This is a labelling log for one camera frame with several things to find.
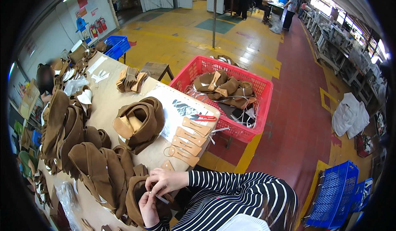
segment red plastic basket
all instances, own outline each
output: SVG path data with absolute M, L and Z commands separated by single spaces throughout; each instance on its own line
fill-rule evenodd
M 169 86 L 183 93 L 187 93 L 191 90 L 191 85 L 199 75 L 219 69 L 224 69 L 229 77 L 234 76 L 237 80 L 249 81 L 252 83 L 253 90 L 255 91 L 257 98 L 257 101 L 253 103 L 255 113 L 257 114 L 255 127 L 253 129 L 248 128 L 229 119 L 221 110 L 217 102 L 210 100 L 205 97 L 205 95 L 196 97 L 196 99 L 211 105 L 220 111 L 221 115 L 217 122 L 216 129 L 229 127 L 230 129 L 222 132 L 242 142 L 249 143 L 255 135 L 261 134 L 264 130 L 268 109 L 270 107 L 272 90 L 274 89 L 274 85 L 271 81 L 228 63 L 197 55 L 179 72 L 179 74 L 171 81 Z

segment wooden stool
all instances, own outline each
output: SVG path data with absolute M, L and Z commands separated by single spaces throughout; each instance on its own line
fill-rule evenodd
M 166 64 L 166 63 L 147 62 L 143 66 L 142 70 L 143 70 L 143 72 L 144 72 L 144 70 L 149 71 L 151 74 L 151 78 L 154 78 L 158 81 L 162 80 L 162 77 L 165 75 L 166 72 L 168 72 L 168 75 L 171 78 L 171 80 L 173 80 L 175 78 L 172 74 L 169 64 Z

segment red fire extinguisher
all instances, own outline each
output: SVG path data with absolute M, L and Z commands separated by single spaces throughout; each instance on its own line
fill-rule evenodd
M 98 33 L 97 33 L 96 28 L 95 28 L 94 25 L 90 26 L 90 31 L 91 31 L 91 33 L 92 33 L 94 38 L 96 38 L 98 36 Z
M 105 19 L 104 18 L 100 18 L 99 22 L 102 25 L 103 30 L 106 30 L 107 26 L 106 26 L 106 23 L 105 23 L 106 22 Z
M 99 20 L 96 20 L 96 21 L 95 21 L 95 27 L 96 27 L 96 29 L 97 29 L 97 31 L 98 31 L 99 33 L 102 33 L 102 32 L 103 32 L 103 29 L 102 29 L 102 26 L 100 25 Z

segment scissors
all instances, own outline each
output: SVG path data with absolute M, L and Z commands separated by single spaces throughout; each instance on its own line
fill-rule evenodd
M 197 114 L 197 115 L 191 115 L 190 119 L 195 121 L 216 121 L 217 117 Z

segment striped shirt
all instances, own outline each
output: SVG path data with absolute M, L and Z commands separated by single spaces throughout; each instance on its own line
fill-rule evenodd
M 298 199 L 294 190 L 282 179 L 261 172 L 189 171 L 189 186 L 204 189 L 191 198 L 191 208 L 172 227 L 172 231 L 217 230 L 237 214 L 260 218 L 263 202 L 268 203 L 266 214 L 272 231 L 292 230 L 291 227 L 286 228 L 285 213 L 289 207 L 289 212 L 296 214 Z M 146 229 L 168 231 L 169 220 L 160 220 Z

